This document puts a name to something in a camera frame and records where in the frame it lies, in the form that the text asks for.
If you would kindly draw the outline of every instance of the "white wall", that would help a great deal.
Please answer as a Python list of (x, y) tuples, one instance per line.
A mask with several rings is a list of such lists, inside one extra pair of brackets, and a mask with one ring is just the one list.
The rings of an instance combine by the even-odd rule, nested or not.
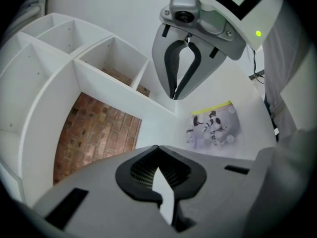
[[(149, 58), (159, 25), (160, 10), (169, 0), (48, 0), (48, 13), (57, 12), (96, 24), (131, 43)], [(253, 74), (253, 54), (246, 51), (238, 64), (249, 76)], [(192, 56), (185, 53), (180, 73), (187, 70)], [(258, 70), (264, 68), (263, 53), (257, 55)]]

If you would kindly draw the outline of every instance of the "black slot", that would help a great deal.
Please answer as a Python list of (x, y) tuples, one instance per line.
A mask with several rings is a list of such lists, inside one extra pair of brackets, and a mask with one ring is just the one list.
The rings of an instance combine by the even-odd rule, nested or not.
[(212, 52), (210, 53), (209, 57), (214, 58), (215, 55), (217, 54), (219, 49), (217, 49), (216, 47), (213, 48)]
[(45, 218), (53, 226), (63, 230), (71, 219), (77, 208), (80, 206), (88, 191), (75, 188), (73, 189)]
[(232, 172), (236, 172), (236, 173), (239, 173), (239, 174), (243, 174), (243, 175), (247, 175), (248, 172), (250, 171), (250, 169), (237, 167), (237, 166), (232, 166), (232, 165), (228, 165), (224, 169), (232, 171)]
[(162, 36), (165, 38), (167, 36), (167, 33), (169, 31), (169, 28), (170, 28), (170, 25), (165, 25), (165, 28), (164, 28), (164, 31), (163, 31), (163, 34)]

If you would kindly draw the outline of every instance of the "gray fabric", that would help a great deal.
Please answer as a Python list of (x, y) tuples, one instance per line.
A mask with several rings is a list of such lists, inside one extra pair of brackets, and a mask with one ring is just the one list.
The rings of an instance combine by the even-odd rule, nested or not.
[(284, 1), (277, 20), (263, 43), (265, 92), (280, 139), (296, 131), (280, 95), (305, 57), (309, 39), (292, 7)]

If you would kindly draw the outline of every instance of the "black cable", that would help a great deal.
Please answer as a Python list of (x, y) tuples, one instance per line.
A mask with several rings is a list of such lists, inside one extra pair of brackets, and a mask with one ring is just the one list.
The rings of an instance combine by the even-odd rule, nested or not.
[(261, 81), (258, 80), (258, 77), (262, 77), (262, 78), (264, 78), (264, 77), (263, 77), (262, 75), (259, 75), (259, 74), (256, 73), (256, 68), (257, 68), (257, 64), (256, 64), (256, 51), (255, 51), (254, 49), (252, 49), (252, 51), (253, 51), (253, 62), (254, 62), (254, 69), (253, 69), (254, 77), (255, 77), (255, 79), (256, 79), (258, 82), (260, 82), (261, 84), (264, 85), (264, 83), (262, 83)]

